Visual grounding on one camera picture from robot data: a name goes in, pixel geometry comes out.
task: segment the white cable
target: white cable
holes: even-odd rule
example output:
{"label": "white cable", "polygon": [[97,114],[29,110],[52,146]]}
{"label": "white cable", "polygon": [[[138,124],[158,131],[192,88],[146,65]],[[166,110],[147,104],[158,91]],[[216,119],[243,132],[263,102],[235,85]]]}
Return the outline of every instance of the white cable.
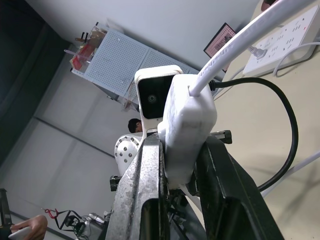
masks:
{"label": "white cable", "polygon": [[281,65],[281,63],[286,59],[286,57],[288,57],[290,54],[292,54],[294,51],[296,51],[299,48],[305,47],[305,46],[310,46],[310,45],[320,45],[320,42],[310,42],[310,43],[306,43],[306,44],[302,44],[300,46],[297,46],[295,48],[293,48],[291,51],[289,51],[286,55],[283,56],[283,58],[278,62],[278,64],[275,66],[274,70],[273,70],[273,76],[279,78],[279,76],[277,75],[277,72],[279,70],[279,67]]}
{"label": "white cable", "polygon": [[267,188],[266,190],[264,190],[263,192],[261,192],[262,197],[266,197],[276,186],[278,186],[283,180],[285,180],[287,177],[289,177],[290,175],[294,174],[295,172],[297,172],[298,170],[304,168],[305,166],[307,166],[308,164],[312,163],[313,161],[317,160],[318,158],[320,158],[320,151],[316,152],[315,154],[313,154],[312,156],[308,157],[307,159],[303,160],[302,162],[299,162],[297,165],[291,167],[286,173],[285,175],[283,175],[282,178],[279,179],[279,181],[277,181],[275,184],[273,184],[272,186],[270,186],[269,188]]}
{"label": "white cable", "polygon": [[254,42],[278,26],[279,23],[284,22],[314,1],[315,0],[281,0],[261,13],[231,38],[202,68],[197,75],[196,82],[189,87],[190,96],[199,96],[202,89],[204,89],[227,64]]}
{"label": "white cable", "polygon": [[182,190],[182,192],[194,203],[194,205],[199,209],[199,211],[202,213],[201,208],[201,202],[200,199],[197,196],[192,196],[190,192],[188,191],[188,188],[185,184],[179,184],[179,188]]}
{"label": "white cable", "polygon": [[[236,71],[230,78],[228,81],[231,81],[233,80],[239,73],[241,73],[244,69],[245,69],[246,66],[243,66],[241,67],[238,71]],[[213,95],[213,98],[215,98],[221,91],[223,90],[223,88],[219,88],[218,91]]]}

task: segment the security camera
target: security camera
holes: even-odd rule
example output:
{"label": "security camera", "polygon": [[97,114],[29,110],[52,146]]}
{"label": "security camera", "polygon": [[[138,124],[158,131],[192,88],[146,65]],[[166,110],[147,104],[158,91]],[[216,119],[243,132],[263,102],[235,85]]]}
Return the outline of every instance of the security camera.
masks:
{"label": "security camera", "polygon": [[162,122],[171,82],[177,74],[183,74],[177,65],[144,68],[135,73],[134,82],[143,129],[142,140],[147,137],[148,130],[156,129]]}

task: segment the person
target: person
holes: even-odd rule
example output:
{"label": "person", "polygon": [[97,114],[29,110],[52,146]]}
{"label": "person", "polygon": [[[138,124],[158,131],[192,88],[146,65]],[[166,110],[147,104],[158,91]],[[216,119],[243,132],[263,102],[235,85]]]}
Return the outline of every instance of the person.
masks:
{"label": "person", "polygon": [[45,239],[48,220],[44,215],[38,215],[26,221],[13,225],[10,230],[12,233],[26,227],[31,228],[31,232],[23,240],[43,240]]}
{"label": "person", "polygon": [[130,131],[130,133],[134,134],[134,133],[142,133],[142,123],[141,120],[137,119],[137,118],[132,118],[129,120],[128,123],[128,129]]}

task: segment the electrical outlet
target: electrical outlet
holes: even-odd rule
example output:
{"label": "electrical outlet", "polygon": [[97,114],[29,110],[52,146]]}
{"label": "electrical outlet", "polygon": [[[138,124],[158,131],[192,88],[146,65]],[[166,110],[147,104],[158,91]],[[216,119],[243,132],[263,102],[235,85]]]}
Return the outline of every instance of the electrical outlet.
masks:
{"label": "electrical outlet", "polygon": [[[260,41],[255,47],[267,49],[265,56],[257,59],[251,55],[243,74],[247,77],[258,77],[272,72],[279,60],[290,50],[302,44],[316,42],[316,38],[319,37],[319,29],[320,11],[319,5],[316,5]],[[313,45],[297,49],[282,62],[280,69],[308,59],[315,47]]]}

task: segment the black hair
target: black hair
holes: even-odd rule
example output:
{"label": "black hair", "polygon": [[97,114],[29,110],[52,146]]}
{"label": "black hair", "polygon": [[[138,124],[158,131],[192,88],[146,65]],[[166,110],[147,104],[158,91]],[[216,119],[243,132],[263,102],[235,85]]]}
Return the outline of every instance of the black hair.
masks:
{"label": "black hair", "polygon": [[138,118],[132,118],[129,120],[128,129],[130,133],[134,134],[136,132],[137,123],[141,123],[141,120],[139,120]]}

